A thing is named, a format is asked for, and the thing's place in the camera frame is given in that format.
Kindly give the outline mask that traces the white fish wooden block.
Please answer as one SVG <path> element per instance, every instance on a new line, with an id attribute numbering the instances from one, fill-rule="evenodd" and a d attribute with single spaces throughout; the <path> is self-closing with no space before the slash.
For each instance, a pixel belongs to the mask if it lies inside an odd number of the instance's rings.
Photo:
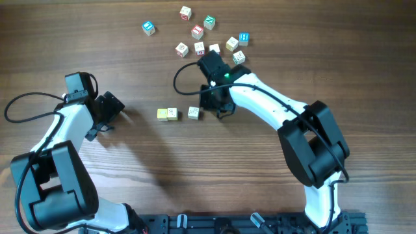
<path id="1" fill-rule="evenodd" d="M 200 114 L 199 107 L 189 107 L 188 109 L 188 118 L 192 120 L 198 120 Z"/>

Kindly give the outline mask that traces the white yellow edged block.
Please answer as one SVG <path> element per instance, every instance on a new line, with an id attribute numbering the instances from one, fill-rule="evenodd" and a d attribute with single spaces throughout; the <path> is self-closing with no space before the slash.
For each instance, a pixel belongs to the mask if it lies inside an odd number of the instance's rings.
<path id="1" fill-rule="evenodd" d="M 175 107 L 167 108 L 167 118 L 169 121 L 176 121 L 178 120 L 178 109 Z"/>

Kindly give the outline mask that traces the red A wooden block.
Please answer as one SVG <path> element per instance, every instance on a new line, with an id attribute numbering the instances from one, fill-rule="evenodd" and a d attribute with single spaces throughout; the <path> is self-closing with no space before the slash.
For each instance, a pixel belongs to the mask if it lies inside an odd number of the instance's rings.
<path id="1" fill-rule="evenodd" d="M 209 46 L 209 51 L 215 51 L 217 54 L 220 54 L 220 46 L 218 44 L 212 44 Z"/>

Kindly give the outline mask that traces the yellow top wooden block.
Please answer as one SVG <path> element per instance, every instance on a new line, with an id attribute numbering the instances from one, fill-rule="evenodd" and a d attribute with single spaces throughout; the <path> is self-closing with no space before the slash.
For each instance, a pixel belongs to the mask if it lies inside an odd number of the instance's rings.
<path id="1" fill-rule="evenodd" d="M 159 121 L 168 121 L 168 109 L 157 109 L 157 119 Z"/>

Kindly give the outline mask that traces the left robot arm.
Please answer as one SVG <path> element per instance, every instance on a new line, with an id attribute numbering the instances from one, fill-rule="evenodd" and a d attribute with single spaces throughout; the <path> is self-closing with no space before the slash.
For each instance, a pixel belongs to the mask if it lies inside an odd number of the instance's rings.
<path id="1" fill-rule="evenodd" d="M 43 139 L 10 163 L 18 224 L 26 233 L 147 233 L 128 204 L 98 196 L 79 156 L 83 140 L 110 130 L 124 104 L 110 92 L 99 95 L 90 73 L 66 75 L 65 82 L 68 93 L 51 112 L 55 118 Z"/>

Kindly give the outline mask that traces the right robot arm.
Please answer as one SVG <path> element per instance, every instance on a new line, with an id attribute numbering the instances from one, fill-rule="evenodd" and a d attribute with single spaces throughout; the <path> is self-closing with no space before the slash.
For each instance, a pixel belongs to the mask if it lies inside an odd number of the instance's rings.
<path id="1" fill-rule="evenodd" d="M 350 154 L 329 107 L 321 101 L 308 105 L 286 97 L 247 67 L 230 68 L 216 52 L 196 64 L 207 79 L 200 90 L 200 106 L 215 111 L 218 118 L 242 107 L 276 130 L 289 170 L 305 187 L 306 216 L 329 233 L 341 213 L 337 186 L 349 180 L 344 163 Z"/>

